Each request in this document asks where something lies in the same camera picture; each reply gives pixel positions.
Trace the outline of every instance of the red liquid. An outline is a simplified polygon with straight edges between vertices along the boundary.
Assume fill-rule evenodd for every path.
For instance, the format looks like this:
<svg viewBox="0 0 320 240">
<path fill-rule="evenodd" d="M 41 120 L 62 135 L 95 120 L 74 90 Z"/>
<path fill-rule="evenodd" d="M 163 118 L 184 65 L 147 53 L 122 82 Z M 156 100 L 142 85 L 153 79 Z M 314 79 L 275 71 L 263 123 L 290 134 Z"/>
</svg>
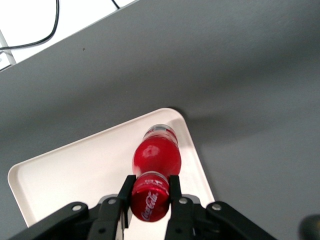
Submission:
<svg viewBox="0 0 320 240">
<path fill-rule="evenodd" d="M 167 179 L 178 175 L 181 168 L 181 157 L 178 146 L 170 139 L 170 133 L 153 134 L 147 137 L 137 148 L 132 161 L 133 173 L 137 176 L 155 171 Z"/>
</svg>

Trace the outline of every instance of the coca-cola logo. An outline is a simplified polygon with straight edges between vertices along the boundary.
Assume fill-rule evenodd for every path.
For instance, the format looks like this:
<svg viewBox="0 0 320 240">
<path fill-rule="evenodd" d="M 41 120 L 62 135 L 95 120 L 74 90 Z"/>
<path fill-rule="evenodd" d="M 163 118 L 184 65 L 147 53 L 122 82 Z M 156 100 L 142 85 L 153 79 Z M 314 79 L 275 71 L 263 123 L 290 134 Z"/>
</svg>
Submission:
<svg viewBox="0 0 320 240">
<path fill-rule="evenodd" d="M 152 211 L 155 208 L 157 199 L 158 199 L 158 193 L 151 193 L 151 191 L 148 192 L 148 196 L 145 198 L 145 209 L 143 212 L 141 212 L 141 217 L 145 221 L 149 221 Z"/>
</svg>

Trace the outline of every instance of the gray table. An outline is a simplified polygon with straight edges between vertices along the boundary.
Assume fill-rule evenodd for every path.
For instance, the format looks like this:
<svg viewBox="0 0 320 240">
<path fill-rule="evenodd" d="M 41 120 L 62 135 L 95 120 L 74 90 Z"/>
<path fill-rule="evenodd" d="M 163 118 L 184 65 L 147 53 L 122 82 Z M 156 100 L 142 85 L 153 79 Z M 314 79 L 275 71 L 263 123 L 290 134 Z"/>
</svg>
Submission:
<svg viewBox="0 0 320 240">
<path fill-rule="evenodd" d="M 318 1 L 140 0 L 0 73 L 0 239 L 11 166 L 162 107 L 213 194 L 279 240 L 320 212 Z"/>
</svg>

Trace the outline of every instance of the bolt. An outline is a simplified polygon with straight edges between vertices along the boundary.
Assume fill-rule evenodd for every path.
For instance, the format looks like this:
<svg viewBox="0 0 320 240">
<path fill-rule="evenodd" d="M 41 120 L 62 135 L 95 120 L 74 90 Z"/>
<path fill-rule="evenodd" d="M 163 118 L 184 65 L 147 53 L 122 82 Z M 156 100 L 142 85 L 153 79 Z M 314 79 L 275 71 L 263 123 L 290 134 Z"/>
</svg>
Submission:
<svg viewBox="0 0 320 240">
<path fill-rule="evenodd" d="M 186 204 L 188 202 L 188 200 L 185 197 L 182 197 L 179 199 L 179 203 L 181 204 Z"/>
<path fill-rule="evenodd" d="M 108 201 L 108 204 L 115 204 L 116 203 L 116 199 L 114 199 L 114 198 L 112 198 L 112 199 L 110 199 L 109 201 Z"/>
<path fill-rule="evenodd" d="M 79 211 L 82 208 L 81 205 L 75 205 L 72 207 L 72 211 Z"/>
<path fill-rule="evenodd" d="M 222 207 L 218 203 L 214 203 L 211 207 L 216 211 L 220 211 L 222 209 Z"/>
</svg>

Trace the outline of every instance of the coca-cola bottle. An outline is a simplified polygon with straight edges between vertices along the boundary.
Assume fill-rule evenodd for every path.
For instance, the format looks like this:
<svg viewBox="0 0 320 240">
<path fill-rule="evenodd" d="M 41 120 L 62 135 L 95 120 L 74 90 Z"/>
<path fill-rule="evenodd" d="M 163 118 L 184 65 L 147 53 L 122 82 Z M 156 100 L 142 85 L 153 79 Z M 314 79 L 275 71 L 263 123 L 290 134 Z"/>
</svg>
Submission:
<svg viewBox="0 0 320 240">
<path fill-rule="evenodd" d="M 155 222 L 169 209 L 169 177 L 178 175 L 181 156 L 175 131 L 165 125 L 152 126 L 136 149 L 132 171 L 137 175 L 131 194 L 131 210 L 140 220 Z"/>
</svg>

